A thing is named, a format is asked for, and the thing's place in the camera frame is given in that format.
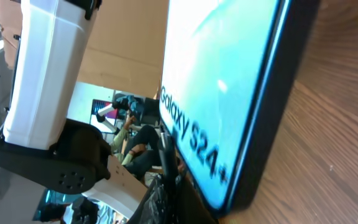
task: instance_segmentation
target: wooden table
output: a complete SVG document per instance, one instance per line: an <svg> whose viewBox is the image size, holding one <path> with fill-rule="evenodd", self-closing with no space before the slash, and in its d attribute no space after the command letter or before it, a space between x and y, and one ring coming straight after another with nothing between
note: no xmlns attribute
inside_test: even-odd
<svg viewBox="0 0 358 224"><path fill-rule="evenodd" d="M220 221L358 223L358 1L322 0L255 200Z"/></svg>

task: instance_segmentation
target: white wall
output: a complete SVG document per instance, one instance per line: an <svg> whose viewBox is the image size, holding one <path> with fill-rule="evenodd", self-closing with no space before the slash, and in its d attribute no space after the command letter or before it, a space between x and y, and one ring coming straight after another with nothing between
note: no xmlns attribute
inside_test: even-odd
<svg viewBox="0 0 358 224"><path fill-rule="evenodd" d="M13 175L11 186L0 200L0 224L31 223L45 187Z"/></svg>

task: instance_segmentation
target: brown table surface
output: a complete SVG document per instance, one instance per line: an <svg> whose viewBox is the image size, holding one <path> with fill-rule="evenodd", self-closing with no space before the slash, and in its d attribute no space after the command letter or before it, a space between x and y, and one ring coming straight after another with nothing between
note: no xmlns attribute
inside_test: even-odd
<svg viewBox="0 0 358 224"><path fill-rule="evenodd" d="M249 209L221 223L358 223L358 1L322 0Z"/></svg>

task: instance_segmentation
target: green sleeve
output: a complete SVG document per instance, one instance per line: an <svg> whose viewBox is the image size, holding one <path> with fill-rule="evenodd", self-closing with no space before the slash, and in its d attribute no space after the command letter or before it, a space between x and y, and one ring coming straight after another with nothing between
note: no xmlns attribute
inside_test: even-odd
<svg viewBox="0 0 358 224"><path fill-rule="evenodd" d="M118 149L118 147L122 144L122 142L124 141L124 138L126 136L126 134L128 133L128 130L122 128L116 137L114 137L114 139L112 140L112 143L110 144L111 146L111 152L114 152Z"/></svg>

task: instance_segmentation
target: person's hand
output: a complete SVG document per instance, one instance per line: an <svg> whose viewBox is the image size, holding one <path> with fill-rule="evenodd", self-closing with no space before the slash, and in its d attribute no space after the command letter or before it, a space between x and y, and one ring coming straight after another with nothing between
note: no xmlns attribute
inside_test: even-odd
<svg viewBox="0 0 358 224"><path fill-rule="evenodd" d="M124 129L125 130L128 130L129 129L129 126L136 121L136 118L135 116L131 116L130 118L127 119L127 121L125 122L124 124Z"/></svg>

